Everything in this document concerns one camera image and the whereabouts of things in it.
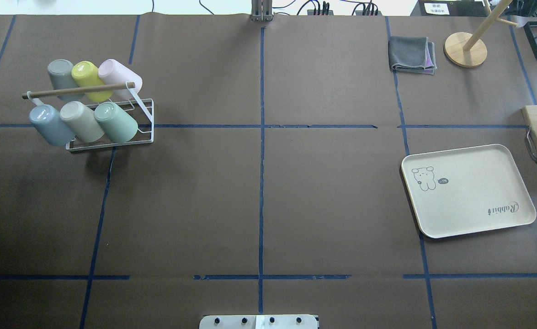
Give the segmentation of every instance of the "beige tray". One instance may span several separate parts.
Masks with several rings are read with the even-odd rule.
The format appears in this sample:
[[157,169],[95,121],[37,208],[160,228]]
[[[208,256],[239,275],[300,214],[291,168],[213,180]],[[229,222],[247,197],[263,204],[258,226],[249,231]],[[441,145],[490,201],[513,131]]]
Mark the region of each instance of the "beige tray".
[[430,238],[536,219],[516,163],[503,145],[413,154],[400,168],[421,232]]

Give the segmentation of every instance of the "mint green mug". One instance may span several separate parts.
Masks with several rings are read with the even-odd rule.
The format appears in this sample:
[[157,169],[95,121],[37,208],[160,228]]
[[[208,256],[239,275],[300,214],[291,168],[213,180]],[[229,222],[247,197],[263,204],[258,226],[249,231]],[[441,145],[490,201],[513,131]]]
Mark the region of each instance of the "mint green mug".
[[93,115],[106,136],[114,143],[126,143],[138,131],[136,120],[114,102],[99,104]]

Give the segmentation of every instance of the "folded towel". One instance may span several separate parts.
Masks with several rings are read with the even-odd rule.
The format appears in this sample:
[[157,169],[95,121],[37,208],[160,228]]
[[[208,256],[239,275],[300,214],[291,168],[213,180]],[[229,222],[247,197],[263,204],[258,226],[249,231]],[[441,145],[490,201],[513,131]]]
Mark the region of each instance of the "folded towel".
[[396,71],[434,74],[435,44],[428,42],[427,37],[391,36],[388,61]]

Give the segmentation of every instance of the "cup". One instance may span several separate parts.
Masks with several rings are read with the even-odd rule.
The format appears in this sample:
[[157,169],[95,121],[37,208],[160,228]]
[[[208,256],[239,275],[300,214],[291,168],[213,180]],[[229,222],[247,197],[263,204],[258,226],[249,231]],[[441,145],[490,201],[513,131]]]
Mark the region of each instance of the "cup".
[[[97,69],[97,75],[107,84],[133,82],[136,92],[143,87],[143,78],[115,59],[108,59],[101,63],[100,68]],[[114,90],[114,94],[124,100],[133,98],[128,89]]]
[[114,102],[99,104],[93,115],[108,138],[114,143],[126,143],[138,131],[136,120]]
[[[74,67],[70,61],[66,59],[58,59],[47,65],[47,73],[53,89],[77,88],[74,78],[71,77],[71,69]],[[82,98],[84,94],[63,95],[57,96],[62,101],[71,102]]]
[[[88,61],[79,62],[71,69],[71,76],[80,87],[92,87],[105,83],[97,76],[97,67]],[[94,102],[103,102],[112,96],[112,91],[96,91],[86,93],[87,98]]]
[[59,112],[49,104],[33,108],[28,119],[47,143],[53,146],[64,146],[75,137],[74,132],[59,118]]
[[93,111],[81,102],[65,104],[59,112],[61,120],[85,143],[95,142],[104,131],[93,117]]

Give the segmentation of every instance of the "wooden dowel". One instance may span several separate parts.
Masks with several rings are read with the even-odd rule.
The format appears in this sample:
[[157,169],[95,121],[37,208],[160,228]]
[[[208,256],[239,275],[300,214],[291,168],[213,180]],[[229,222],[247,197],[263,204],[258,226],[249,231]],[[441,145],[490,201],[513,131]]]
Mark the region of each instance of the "wooden dowel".
[[500,21],[501,23],[506,23],[508,25],[512,25],[513,27],[518,26],[518,23],[514,23],[513,21],[507,21],[506,19],[501,19],[500,17],[496,18],[496,21]]
[[492,9],[490,9],[490,7],[489,7],[488,0],[484,0],[484,9],[486,10],[486,15],[489,15],[489,13],[492,12]]
[[[135,85],[133,82],[128,83],[128,88],[134,88]],[[87,92],[97,92],[97,91],[109,91],[109,90],[120,90],[126,89],[126,83],[118,84],[104,84],[104,85],[94,85],[91,87],[79,87],[79,88],[68,88],[68,89],[57,89],[57,90],[47,90],[47,91],[35,91],[31,92],[31,98],[41,98],[47,96],[62,96],[70,94],[85,94]],[[22,94],[22,99],[28,100],[28,92]]]
[[478,27],[478,29],[473,32],[473,35],[467,42],[463,45],[463,51],[469,52],[471,47],[479,40],[479,38],[484,35],[484,33],[489,29],[489,27],[494,23],[496,18],[500,16],[501,13],[508,8],[508,5],[512,2],[512,0],[502,0],[500,3],[494,8],[494,10],[490,13],[486,19],[482,22],[482,24]]

